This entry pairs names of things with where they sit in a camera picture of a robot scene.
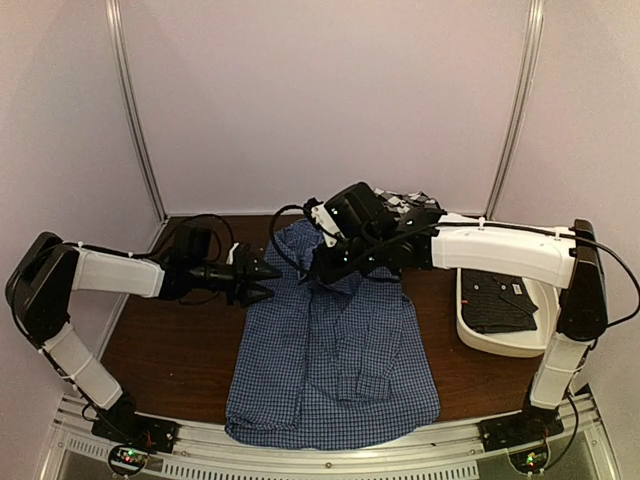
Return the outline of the left circuit board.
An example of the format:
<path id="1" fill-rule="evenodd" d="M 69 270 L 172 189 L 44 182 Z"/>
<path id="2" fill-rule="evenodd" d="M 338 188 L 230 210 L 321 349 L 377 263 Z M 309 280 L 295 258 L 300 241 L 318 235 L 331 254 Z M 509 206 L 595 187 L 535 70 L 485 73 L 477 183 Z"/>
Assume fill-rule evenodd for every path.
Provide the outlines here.
<path id="1" fill-rule="evenodd" d="M 136 475 L 147 465 L 149 453 L 127 445 L 116 445 L 108 453 L 107 464 L 121 476 Z"/>

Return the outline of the white plastic bin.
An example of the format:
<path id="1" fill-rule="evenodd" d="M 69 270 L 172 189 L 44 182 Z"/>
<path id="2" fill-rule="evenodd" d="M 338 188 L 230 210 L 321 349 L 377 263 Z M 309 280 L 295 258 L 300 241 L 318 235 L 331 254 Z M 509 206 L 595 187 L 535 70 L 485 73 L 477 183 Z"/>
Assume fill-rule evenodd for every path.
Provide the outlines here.
<path id="1" fill-rule="evenodd" d="M 538 329 L 517 333 L 479 334 L 471 330 L 462 318 L 461 271 L 456 273 L 456 330 L 467 346 L 494 355 L 532 358 L 542 355 L 554 331 L 552 322 L 559 311 L 558 292 L 555 288 L 530 279 L 523 279 L 538 311 L 534 319 Z"/>

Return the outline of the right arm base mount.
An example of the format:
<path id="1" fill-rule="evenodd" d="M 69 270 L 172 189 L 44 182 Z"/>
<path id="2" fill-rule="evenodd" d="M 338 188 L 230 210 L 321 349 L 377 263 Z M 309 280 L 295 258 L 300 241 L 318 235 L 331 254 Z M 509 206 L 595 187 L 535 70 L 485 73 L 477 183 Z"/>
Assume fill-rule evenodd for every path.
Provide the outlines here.
<path id="1" fill-rule="evenodd" d="M 482 420 L 478 424 L 478 430 L 484 451 L 491 452 L 529 443 L 542 443 L 549 436 L 563 433 L 564 426 L 554 415 L 543 418 L 520 412 Z"/>

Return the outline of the black white plaid folded shirt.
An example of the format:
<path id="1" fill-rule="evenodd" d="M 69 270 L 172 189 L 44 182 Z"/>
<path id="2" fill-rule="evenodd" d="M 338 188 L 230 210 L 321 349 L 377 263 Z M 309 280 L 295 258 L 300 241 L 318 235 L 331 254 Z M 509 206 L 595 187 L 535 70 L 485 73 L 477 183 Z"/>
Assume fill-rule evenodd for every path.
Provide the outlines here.
<path id="1" fill-rule="evenodd" d="M 421 191 L 414 193 L 396 193 L 375 188 L 373 192 L 385 208 L 396 217 L 401 217 L 413 208 L 434 207 L 440 209 L 440 205 L 435 198 L 431 198 Z"/>

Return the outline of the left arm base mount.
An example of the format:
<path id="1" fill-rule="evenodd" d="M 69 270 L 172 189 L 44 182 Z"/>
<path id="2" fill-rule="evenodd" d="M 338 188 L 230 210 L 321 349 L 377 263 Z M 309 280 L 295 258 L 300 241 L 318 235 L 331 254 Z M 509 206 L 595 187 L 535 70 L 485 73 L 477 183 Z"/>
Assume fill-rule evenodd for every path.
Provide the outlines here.
<path id="1" fill-rule="evenodd" d="M 94 436 L 151 453 L 172 453 L 177 431 L 175 421 L 137 413 L 100 414 L 91 428 Z"/>

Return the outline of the aluminium frame post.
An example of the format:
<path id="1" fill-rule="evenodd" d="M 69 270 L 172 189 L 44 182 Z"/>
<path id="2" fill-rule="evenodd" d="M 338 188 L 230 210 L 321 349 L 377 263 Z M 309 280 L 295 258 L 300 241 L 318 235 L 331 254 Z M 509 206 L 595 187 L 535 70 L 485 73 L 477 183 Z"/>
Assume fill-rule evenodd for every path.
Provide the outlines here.
<path id="1" fill-rule="evenodd" d="M 149 149 L 139 113 L 122 21 L 121 2 L 118 0 L 106 0 L 105 9 L 107 26 L 114 55 L 116 75 L 121 90 L 125 118 L 129 128 L 134 152 L 154 215 L 159 222 L 164 222 L 168 218 L 168 215 L 166 213 L 156 175 L 151 163 Z"/>
<path id="2" fill-rule="evenodd" d="M 484 211 L 484 216 L 488 219 L 493 219 L 497 214 L 524 125 L 527 104 L 533 86 L 542 43 L 544 10 L 545 2 L 543 0 L 531 0 L 529 2 L 528 18 L 514 98 L 497 170 Z"/>

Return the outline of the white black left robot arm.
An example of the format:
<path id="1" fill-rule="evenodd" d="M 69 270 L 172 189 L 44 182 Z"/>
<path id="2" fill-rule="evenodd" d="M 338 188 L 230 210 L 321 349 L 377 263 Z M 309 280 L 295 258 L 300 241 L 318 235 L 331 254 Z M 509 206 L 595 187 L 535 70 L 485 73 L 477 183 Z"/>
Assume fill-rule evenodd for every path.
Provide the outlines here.
<path id="1" fill-rule="evenodd" d="M 202 291 L 221 293 L 242 307 L 272 297 L 265 283 L 280 277 L 276 267 L 239 242 L 214 261 L 210 242 L 209 233 L 189 227 L 159 252 L 134 254 L 67 242 L 45 231 L 11 274 L 5 297 L 17 328 L 94 409 L 95 433 L 133 444 L 152 437 L 154 428 L 77 331 L 76 296 L 96 292 L 178 301 Z"/>

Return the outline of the right aluminium frame post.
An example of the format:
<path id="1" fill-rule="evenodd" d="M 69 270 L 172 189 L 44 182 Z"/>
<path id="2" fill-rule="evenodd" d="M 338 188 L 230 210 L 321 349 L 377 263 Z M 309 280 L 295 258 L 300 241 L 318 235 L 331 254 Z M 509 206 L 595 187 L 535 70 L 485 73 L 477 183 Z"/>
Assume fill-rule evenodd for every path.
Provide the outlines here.
<path id="1" fill-rule="evenodd" d="M 528 18 L 514 98 L 497 170 L 484 211 L 484 216 L 488 219 L 493 219 L 497 214 L 524 125 L 527 104 L 533 86 L 542 43 L 544 10 L 545 2 L 543 0 L 531 0 L 529 2 Z"/>

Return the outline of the left aluminium frame post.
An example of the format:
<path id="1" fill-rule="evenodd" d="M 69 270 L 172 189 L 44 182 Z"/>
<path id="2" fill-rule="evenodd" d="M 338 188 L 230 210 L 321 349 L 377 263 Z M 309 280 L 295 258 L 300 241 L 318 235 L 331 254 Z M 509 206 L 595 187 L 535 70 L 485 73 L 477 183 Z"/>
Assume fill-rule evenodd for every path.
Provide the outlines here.
<path id="1" fill-rule="evenodd" d="M 121 2 L 118 0 L 106 0 L 105 9 L 107 26 L 114 55 L 116 75 L 121 90 L 125 118 L 129 128 L 134 152 L 154 215 L 159 222 L 164 222 L 168 218 L 168 215 L 166 213 L 156 175 L 151 163 L 149 149 L 139 113 L 122 21 Z"/>

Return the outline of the right circuit board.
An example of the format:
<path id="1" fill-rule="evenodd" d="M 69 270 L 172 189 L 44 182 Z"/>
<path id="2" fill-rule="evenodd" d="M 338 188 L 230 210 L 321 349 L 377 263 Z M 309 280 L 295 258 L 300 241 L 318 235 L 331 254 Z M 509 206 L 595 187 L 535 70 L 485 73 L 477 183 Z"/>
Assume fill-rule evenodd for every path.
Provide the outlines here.
<path id="1" fill-rule="evenodd" d="M 539 446 L 509 453 L 512 467 L 521 474 L 534 475 L 544 470 L 549 463 L 549 450 Z"/>

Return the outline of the blue checked long sleeve shirt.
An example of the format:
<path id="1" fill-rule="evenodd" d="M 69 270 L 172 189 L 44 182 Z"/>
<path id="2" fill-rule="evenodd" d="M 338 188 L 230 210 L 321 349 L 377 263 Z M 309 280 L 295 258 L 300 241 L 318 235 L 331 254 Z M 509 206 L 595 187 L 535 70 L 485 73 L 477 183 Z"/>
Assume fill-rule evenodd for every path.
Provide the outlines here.
<path id="1" fill-rule="evenodd" d="M 436 421 L 440 401 L 415 308 L 400 283 L 352 274 L 326 285 L 295 269 L 323 241 L 310 222 L 278 230 L 282 272 L 247 312 L 226 434 L 247 445 L 353 450 Z"/>

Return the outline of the circuit board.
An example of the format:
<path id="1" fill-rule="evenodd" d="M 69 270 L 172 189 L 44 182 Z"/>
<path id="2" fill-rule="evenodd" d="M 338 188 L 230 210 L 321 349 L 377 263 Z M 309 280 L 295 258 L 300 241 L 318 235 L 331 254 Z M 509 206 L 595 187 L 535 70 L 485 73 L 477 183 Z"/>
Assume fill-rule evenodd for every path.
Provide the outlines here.
<path id="1" fill-rule="evenodd" d="M 127 445 L 116 445 L 108 453 L 107 464 L 121 476 L 136 475 L 147 465 L 149 453 Z"/>
<path id="2" fill-rule="evenodd" d="M 539 446 L 509 453 L 512 467 L 521 474 L 534 475 L 544 470 L 549 463 L 549 450 Z"/>

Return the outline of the dark striped folded shirt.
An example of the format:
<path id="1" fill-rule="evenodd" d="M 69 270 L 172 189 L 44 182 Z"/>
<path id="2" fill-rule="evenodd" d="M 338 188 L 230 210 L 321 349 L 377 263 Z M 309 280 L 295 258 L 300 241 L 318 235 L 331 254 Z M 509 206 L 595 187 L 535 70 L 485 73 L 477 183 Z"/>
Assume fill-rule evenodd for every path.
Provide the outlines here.
<path id="1" fill-rule="evenodd" d="M 538 311 L 521 277 L 464 269 L 461 271 L 462 318 L 479 334 L 538 329 Z"/>

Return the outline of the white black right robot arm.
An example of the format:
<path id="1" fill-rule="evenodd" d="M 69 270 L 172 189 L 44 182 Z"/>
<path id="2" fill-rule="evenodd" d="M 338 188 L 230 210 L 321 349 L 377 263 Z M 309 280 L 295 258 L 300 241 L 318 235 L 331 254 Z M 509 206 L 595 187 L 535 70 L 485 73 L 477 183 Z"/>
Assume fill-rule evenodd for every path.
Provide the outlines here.
<path id="1" fill-rule="evenodd" d="M 309 213 L 322 232 L 311 275 L 326 283 L 378 267 L 477 270 L 520 277 L 557 292 L 551 337 L 513 419 L 519 440 L 535 440 L 551 424 L 587 350 L 608 326 L 604 275 L 589 223 L 535 228 L 414 208 L 395 219 L 384 209 L 358 214 L 317 205 Z"/>

